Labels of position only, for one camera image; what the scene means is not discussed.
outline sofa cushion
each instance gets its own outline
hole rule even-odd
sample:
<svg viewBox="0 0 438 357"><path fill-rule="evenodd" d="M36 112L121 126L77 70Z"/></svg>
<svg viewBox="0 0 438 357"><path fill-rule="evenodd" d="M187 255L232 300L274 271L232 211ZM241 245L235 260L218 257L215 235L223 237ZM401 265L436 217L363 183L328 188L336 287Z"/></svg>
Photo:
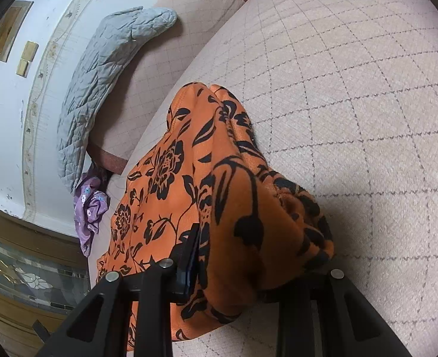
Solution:
<svg viewBox="0 0 438 357"><path fill-rule="evenodd" d="M101 107L88 153L121 174L149 121L194 57L244 0L158 0L178 14L174 27L148 42Z"/></svg>
<svg viewBox="0 0 438 357"><path fill-rule="evenodd" d="M247 1L172 88L125 173L161 138L174 94L194 80L221 84L244 104L270 165L306 184L329 216L332 267L344 270L414 357L435 357L438 12L432 3ZM124 189L125 178L112 179L109 191L121 198ZM110 210L116 205L112 200ZM96 258L108 248L109 220L102 224ZM96 258L89 259L95 275ZM206 349L218 356L273 355L274 310L257 307L173 347L185 356Z"/></svg>

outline purple floral fabric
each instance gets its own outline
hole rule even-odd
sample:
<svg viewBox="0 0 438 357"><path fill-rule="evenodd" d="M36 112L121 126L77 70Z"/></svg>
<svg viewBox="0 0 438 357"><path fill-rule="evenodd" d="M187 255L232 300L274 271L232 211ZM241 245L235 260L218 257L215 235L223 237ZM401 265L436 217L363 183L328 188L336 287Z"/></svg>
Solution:
<svg viewBox="0 0 438 357"><path fill-rule="evenodd" d="M82 173L74 193L75 231L85 256L90 255L93 235L98 233L102 215L108 210L109 198L105 194L108 172L94 163Z"/></svg>

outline couch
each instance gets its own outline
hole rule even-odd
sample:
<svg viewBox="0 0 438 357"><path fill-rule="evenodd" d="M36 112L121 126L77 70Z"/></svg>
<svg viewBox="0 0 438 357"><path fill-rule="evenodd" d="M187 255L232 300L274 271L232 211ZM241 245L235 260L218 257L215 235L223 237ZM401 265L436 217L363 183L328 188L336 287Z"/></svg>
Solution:
<svg viewBox="0 0 438 357"><path fill-rule="evenodd" d="M438 354L438 11L430 0L248 0L198 52L142 131L133 165L166 131L177 90L220 84L243 103L271 167L316 195L339 267L414 357ZM273 356L277 307L257 306L176 356Z"/></svg>

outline metal bolt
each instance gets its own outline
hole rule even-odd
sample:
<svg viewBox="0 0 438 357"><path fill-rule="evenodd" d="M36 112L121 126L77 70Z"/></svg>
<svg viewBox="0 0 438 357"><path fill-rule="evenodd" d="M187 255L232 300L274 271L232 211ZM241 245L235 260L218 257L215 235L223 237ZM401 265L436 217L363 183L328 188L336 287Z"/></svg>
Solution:
<svg viewBox="0 0 438 357"><path fill-rule="evenodd" d="M339 268L335 268L335 269L331 270L331 276L335 279L343 279L344 273Z"/></svg>
<svg viewBox="0 0 438 357"><path fill-rule="evenodd" d="M170 258L167 257L165 259L161 259L158 262L158 264L162 268L170 268L174 264L174 261L173 261L173 259L170 259Z"/></svg>
<svg viewBox="0 0 438 357"><path fill-rule="evenodd" d="M115 282L120 277L120 274L116 271L110 271L108 274L105 275L105 279L108 282Z"/></svg>

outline floral border strip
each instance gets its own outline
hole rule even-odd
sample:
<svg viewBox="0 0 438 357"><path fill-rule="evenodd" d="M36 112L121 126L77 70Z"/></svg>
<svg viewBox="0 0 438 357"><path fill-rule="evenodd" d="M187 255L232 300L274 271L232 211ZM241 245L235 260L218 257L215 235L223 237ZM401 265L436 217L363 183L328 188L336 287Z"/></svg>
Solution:
<svg viewBox="0 0 438 357"><path fill-rule="evenodd" d="M44 94L51 72L60 55L70 30L91 0L72 0L56 26L42 55L36 77L32 84L27 104L26 118L22 136L22 187L25 210L22 218L33 222L36 214L34 191L34 157L37 139L37 126Z"/></svg>

